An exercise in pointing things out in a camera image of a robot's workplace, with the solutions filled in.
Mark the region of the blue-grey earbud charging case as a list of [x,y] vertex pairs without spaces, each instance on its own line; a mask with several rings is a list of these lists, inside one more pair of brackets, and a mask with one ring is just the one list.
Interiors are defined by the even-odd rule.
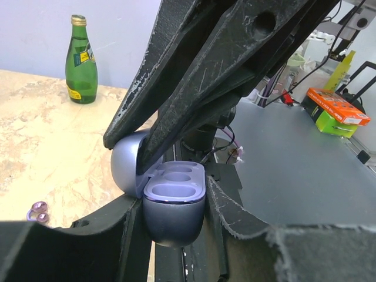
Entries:
[[148,134],[140,130],[121,139],[111,154],[114,182],[126,195],[141,199],[150,238],[164,247],[183,247],[196,238],[206,198],[202,164],[159,158],[144,173],[137,171],[139,149]]

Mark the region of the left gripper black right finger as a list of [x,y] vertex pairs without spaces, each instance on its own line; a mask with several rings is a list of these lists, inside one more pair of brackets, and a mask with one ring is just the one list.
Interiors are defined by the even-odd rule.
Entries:
[[208,281],[374,281],[375,227],[270,225],[206,179]]

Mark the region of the purple earbud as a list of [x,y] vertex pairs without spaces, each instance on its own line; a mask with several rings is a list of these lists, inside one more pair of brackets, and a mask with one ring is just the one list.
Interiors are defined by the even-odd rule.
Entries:
[[27,221],[37,221],[47,223],[49,221],[48,205],[44,201],[34,203],[26,214]]

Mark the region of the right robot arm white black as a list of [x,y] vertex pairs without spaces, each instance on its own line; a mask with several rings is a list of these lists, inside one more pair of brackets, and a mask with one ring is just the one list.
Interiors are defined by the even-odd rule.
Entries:
[[216,129],[293,54],[336,1],[162,1],[140,68],[103,137],[107,149],[157,120],[142,142],[145,172],[178,140],[211,148]]

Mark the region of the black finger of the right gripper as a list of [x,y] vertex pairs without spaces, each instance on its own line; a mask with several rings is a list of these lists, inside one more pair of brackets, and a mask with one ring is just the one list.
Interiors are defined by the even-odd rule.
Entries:
[[335,1],[233,2],[155,111],[157,121],[138,155],[140,173],[184,134],[236,106],[335,6]]
[[162,1],[140,68],[103,135],[113,149],[173,93],[233,1]]

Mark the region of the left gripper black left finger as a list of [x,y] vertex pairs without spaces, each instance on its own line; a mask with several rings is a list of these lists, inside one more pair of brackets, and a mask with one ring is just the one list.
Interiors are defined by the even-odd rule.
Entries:
[[147,281],[151,239],[142,200],[123,195],[50,228],[1,222],[1,281]]

